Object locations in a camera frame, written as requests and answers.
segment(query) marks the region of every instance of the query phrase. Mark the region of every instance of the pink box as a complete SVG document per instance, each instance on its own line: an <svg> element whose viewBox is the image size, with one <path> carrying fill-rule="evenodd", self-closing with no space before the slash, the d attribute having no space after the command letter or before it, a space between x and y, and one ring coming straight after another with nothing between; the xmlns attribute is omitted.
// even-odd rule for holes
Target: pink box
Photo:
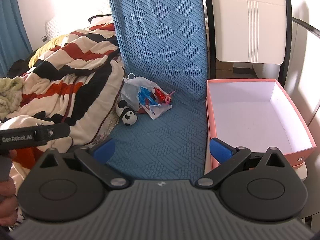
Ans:
<svg viewBox="0 0 320 240"><path fill-rule="evenodd" d="M253 152L278 147L298 168L315 150L309 128L275 79L214 79L207 82L210 139ZM219 163L211 157L211 168Z"/></svg>

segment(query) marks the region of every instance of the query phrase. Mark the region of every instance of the chair seat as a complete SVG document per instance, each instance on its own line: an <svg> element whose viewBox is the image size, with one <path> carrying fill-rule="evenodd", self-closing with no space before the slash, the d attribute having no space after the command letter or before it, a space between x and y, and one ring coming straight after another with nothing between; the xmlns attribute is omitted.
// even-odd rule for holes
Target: chair seat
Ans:
<svg viewBox="0 0 320 240"><path fill-rule="evenodd" d="M207 140L204 101L179 100L155 120L138 114L111 132L116 151L108 164L135 179L196 179L203 176Z"/></svg>

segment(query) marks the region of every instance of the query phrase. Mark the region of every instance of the blue curtain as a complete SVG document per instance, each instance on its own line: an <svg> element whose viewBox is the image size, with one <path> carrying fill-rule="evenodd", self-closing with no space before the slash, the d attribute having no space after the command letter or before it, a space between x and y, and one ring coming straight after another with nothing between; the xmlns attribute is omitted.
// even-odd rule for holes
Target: blue curtain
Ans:
<svg viewBox="0 0 320 240"><path fill-rule="evenodd" d="M18 59L27 59L32 48L17 0L0 0L0 77Z"/></svg>

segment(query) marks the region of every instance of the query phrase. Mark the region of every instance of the white plastic bag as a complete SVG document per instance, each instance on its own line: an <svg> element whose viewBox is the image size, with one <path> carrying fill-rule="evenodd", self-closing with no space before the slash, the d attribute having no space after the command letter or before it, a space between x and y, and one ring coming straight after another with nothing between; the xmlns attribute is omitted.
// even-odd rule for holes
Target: white plastic bag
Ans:
<svg viewBox="0 0 320 240"><path fill-rule="evenodd" d="M151 118L154 120L157 117L159 117L161 114L163 114L165 111L172 108L169 104L159 104L157 106L149 106L149 109L139 103L138 93L140 92L140 87L144 87L148 89L150 92L153 88L160 89L165 95L167 93L163 91L156 83L144 78L144 77L135 77L129 79L130 75L134 75L133 73L130 73L128 75L128 78L123 78L124 85L122 87L122 90L120 92L120 98L127 101L128 105L134 110L138 111L140 107L142 107L147 114L151 116Z"/></svg>

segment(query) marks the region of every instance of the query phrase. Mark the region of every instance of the textured blue cushion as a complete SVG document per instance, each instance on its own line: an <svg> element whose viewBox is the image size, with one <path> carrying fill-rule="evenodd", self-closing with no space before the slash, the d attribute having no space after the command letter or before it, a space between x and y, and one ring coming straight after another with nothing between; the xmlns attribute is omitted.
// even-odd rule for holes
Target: textured blue cushion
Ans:
<svg viewBox="0 0 320 240"><path fill-rule="evenodd" d="M110 6L127 74L176 93L173 108L158 119L139 115L132 127L116 126L109 164L135 178L199 178L207 139L203 0L110 0Z"/></svg>

